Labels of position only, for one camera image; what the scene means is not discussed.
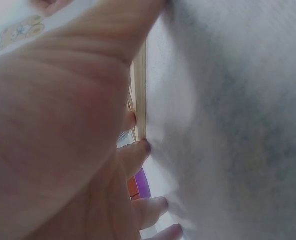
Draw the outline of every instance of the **hand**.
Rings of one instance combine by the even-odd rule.
[[[136,240],[165,211],[127,193],[147,143],[115,147],[134,124],[129,67],[163,4],[103,0],[0,57],[0,240]]]
[[[74,0],[29,0],[29,3],[45,17],[50,17]]]

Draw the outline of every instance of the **purple object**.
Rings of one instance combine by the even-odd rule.
[[[140,198],[150,198],[151,193],[143,168],[141,168],[140,171],[134,176],[134,179],[136,180]]]

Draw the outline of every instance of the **wooden edge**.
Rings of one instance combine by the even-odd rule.
[[[131,130],[133,140],[146,138],[146,42],[130,68],[128,105],[137,118],[137,126]]]
[[[146,42],[133,62],[135,79],[136,139],[146,138]]]

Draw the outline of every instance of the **fingernail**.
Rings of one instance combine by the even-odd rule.
[[[169,204],[168,204],[168,201],[165,199],[165,197],[162,197],[162,196],[156,197],[156,198],[153,198],[153,201],[155,205],[157,205],[158,208],[161,210],[160,217],[168,211]]]
[[[172,228],[172,231],[173,231],[173,235],[176,237],[176,238],[181,238],[182,235],[183,235],[183,230],[182,230],[182,227],[180,224],[174,224],[171,226]]]
[[[144,149],[149,154],[151,152],[150,144],[148,143],[147,139],[142,140],[142,142],[144,143]]]

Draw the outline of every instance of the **teddy bear print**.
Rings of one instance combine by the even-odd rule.
[[[44,25],[41,24],[42,20],[43,17],[34,15],[4,29],[0,34],[0,51],[13,42],[40,35],[44,30]]]

